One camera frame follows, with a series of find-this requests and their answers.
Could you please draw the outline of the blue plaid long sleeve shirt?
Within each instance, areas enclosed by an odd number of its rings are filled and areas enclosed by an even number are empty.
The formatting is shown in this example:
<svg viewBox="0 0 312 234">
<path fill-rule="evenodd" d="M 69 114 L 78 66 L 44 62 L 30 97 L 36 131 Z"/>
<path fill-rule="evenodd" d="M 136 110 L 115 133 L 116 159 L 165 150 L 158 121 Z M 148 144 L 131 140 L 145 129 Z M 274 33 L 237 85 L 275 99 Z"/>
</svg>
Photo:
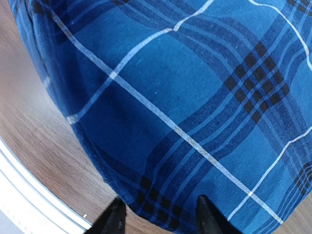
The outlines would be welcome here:
<svg viewBox="0 0 312 234">
<path fill-rule="evenodd" d="M 138 216 L 271 234 L 312 191 L 309 0 L 12 0 L 47 92 Z"/>
</svg>

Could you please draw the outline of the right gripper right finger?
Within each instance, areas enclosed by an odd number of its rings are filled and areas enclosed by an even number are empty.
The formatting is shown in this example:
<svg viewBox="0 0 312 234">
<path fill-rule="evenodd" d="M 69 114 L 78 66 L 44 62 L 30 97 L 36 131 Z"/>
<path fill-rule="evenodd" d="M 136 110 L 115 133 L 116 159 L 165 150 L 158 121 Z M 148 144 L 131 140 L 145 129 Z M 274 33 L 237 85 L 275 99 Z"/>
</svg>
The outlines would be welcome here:
<svg viewBox="0 0 312 234">
<path fill-rule="evenodd" d="M 205 195 L 197 198 L 196 224 L 198 234 L 240 234 Z"/>
</svg>

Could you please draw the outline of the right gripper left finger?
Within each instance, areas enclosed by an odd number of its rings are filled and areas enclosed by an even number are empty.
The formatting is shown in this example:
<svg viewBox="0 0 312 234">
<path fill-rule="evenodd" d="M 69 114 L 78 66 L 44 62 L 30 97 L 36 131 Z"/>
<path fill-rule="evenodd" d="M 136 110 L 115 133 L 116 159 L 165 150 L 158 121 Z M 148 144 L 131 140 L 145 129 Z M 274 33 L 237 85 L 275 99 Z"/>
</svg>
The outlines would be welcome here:
<svg viewBox="0 0 312 234">
<path fill-rule="evenodd" d="M 125 234 L 126 205 L 115 197 L 85 234 Z"/>
</svg>

